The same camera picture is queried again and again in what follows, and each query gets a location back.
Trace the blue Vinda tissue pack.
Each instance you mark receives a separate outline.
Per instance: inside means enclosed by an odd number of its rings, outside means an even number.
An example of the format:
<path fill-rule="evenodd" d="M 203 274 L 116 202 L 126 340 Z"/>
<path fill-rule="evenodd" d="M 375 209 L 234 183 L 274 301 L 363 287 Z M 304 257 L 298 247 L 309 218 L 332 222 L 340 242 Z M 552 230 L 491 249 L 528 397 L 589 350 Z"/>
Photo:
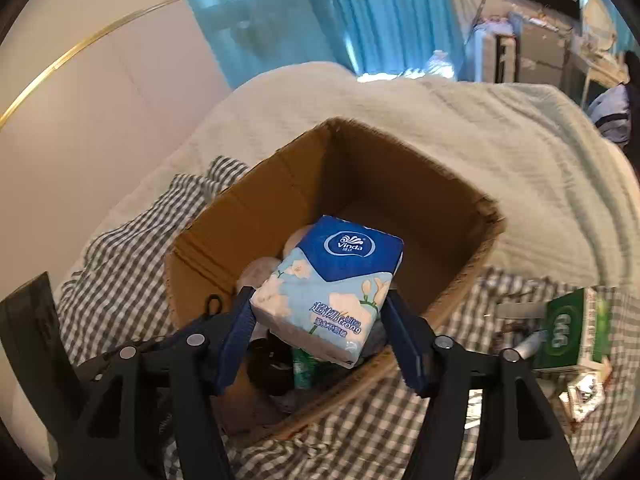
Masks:
<path fill-rule="evenodd" d="M 256 321 L 314 358 L 352 368 L 404 255 L 404 241 L 323 216 L 250 297 Z"/>

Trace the dark red book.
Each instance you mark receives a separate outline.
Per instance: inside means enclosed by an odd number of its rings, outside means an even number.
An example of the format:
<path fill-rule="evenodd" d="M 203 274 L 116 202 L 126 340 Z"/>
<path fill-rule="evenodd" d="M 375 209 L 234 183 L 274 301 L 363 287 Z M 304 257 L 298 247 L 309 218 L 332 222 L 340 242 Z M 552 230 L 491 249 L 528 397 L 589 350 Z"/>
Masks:
<path fill-rule="evenodd" d="M 604 402 L 612 370 L 611 362 L 605 358 L 598 370 L 580 372 L 559 393 L 560 404 L 571 424 L 581 424 Z"/>

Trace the grey checkered bed sheet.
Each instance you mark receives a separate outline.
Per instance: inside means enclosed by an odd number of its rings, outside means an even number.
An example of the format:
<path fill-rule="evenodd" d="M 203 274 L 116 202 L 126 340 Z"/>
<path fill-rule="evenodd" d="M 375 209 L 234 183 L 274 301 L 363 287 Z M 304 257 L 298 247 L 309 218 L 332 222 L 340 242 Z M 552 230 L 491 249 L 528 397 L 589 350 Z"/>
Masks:
<path fill-rule="evenodd" d="M 242 162 L 219 156 L 201 174 L 171 174 L 158 190 L 142 193 L 142 211 L 111 220 L 86 246 L 55 294 L 70 362 L 81 364 L 128 340 L 171 333 L 164 279 L 169 245 L 245 171 Z M 466 348 L 487 350 L 501 301 L 549 299 L 567 291 L 549 271 L 544 264 L 538 278 L 522 278 L 486 270 L 445 332 Z M 612 304 L 613 383 L 604 403 L 570 437 L 585 479 L 605 471 L 638 417 L 639 277 L 601 276 L 597 283 Z M 294 438 L 234 448 L 229 456 L 242 479 L 398 479 L 424 412 L 425 404 L 393 373 Z"/>

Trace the small white bottle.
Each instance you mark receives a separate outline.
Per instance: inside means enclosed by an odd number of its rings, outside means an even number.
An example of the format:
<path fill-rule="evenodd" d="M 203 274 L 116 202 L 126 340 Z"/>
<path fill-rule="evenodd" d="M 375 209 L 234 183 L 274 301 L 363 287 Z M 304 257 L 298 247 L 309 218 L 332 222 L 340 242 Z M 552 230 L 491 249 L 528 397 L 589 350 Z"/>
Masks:
<path fill-rule="evenodd" d="M 523 360 L 533 359 L 546 341 L 546 332 L 544 330 L 536 330 L 525 337 L 522 341 L 514 346 L 514 350 L 518 352 Z"/>

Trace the green white medicine box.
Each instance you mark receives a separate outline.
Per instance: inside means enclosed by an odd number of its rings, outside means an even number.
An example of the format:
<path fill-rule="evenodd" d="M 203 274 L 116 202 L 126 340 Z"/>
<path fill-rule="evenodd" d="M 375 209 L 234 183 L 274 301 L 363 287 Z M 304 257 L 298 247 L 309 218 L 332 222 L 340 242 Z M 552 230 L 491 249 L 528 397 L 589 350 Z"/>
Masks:
<path fill-rule="evenodd" d="M 534 367 L 544 373 L 602 370 L 610 354 L 611 308 L 603 292 L 580 288 L 546 304 L 544 342 Z"/>

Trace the white tube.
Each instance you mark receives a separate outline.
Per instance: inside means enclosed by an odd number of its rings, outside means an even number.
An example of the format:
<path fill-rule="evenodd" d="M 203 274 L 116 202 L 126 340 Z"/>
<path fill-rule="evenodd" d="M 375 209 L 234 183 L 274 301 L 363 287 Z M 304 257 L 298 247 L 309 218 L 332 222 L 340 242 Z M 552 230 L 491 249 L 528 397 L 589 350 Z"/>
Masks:
<path fill-rule="evenodd" d="M 546 310 L 543 301 L 502 302 L 495 308 L 495 316 L 506 320 L 539 320 L 546 316 Z"/>

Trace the pale green fluffy blanket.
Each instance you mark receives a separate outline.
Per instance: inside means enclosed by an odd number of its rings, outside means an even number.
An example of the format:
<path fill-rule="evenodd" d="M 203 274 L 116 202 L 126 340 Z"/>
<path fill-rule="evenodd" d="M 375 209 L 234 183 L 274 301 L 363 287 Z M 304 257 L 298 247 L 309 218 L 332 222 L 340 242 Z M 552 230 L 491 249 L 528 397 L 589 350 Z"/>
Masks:
<path fill-rule="evenodd" d="M 571 99 L 544 84 L 360 82 L 326 62 L 272 70 L 214 106 L 101 230 L 148 209 L 177 174 L 202 174 L 218 156 L 255 165 L 331 117 L 397 136 L 496 200 L 506 230 L 493 266 L 638 292 L 639 185 L 631 166 Z"/>

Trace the brown cardboard box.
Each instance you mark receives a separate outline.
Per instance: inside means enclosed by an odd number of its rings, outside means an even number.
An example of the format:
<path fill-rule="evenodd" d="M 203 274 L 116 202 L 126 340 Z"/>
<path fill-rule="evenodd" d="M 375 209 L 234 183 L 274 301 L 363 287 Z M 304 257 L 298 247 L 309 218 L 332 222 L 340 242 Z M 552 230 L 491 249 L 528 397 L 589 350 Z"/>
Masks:
<path fill-rule="evenodd" d="M 202 314 L 210 296 L 230 307 L 246 266 L 325 214 L 399 236 L 401 296 L 436 325 L 457 309 L 506 225 L 494 200 L 438 162 L 332 118 L 240 177 L 177 236 L 165 263 L 177 324 Z"/>

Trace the black clothes on chair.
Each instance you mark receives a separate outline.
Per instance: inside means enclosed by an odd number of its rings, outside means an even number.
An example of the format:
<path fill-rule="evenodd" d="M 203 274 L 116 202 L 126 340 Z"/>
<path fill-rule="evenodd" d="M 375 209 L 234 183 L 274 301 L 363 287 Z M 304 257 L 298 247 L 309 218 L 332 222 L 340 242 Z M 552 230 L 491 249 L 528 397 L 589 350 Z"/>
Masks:
<path fill-rule="evenodd" d="M 624 62 L 629 80 L 600 94 L 589 105 L 587 115 L 601 136 L 631 153 L 639 144 L 639 58 L 626 51 Z"/>

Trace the grey mini fridge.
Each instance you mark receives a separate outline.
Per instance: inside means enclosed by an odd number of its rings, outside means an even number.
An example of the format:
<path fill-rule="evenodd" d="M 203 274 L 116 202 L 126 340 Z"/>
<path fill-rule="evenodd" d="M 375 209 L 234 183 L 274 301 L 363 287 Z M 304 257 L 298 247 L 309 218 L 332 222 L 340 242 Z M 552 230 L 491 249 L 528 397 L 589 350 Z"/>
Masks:
<path fill-rule="evenodd" d="M 518 81 L 559 88 L 563 77 L 566 40 L 558 32 L 529 22 L 518 30 Z"/>

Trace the oval vanity mirror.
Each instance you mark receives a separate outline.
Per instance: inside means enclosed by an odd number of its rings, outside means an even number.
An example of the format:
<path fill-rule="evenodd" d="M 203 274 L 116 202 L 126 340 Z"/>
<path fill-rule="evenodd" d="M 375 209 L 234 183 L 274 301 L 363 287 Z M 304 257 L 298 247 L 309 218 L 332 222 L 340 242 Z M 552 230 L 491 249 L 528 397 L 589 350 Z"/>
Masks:
<path fill-rule="evenodd" d="M 617 29 L 603 0 L 587 0 L 582 8 L 582 36 L 594 52 L 608 52 L 614 47 Z"/>

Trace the blue curtain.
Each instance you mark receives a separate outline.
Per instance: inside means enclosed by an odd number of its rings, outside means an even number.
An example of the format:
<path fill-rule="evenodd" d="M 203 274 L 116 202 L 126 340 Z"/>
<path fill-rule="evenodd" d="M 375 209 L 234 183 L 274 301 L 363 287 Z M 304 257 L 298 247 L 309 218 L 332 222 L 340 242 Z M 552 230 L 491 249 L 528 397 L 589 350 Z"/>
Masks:
<path fill-rule="evenodd" d="M 452 0 L 186 0 L 231 88 L 275 68 L 332 62 L 357 76 L 422 75 L 435 51 L 454 66 L 463 38 Z"/>

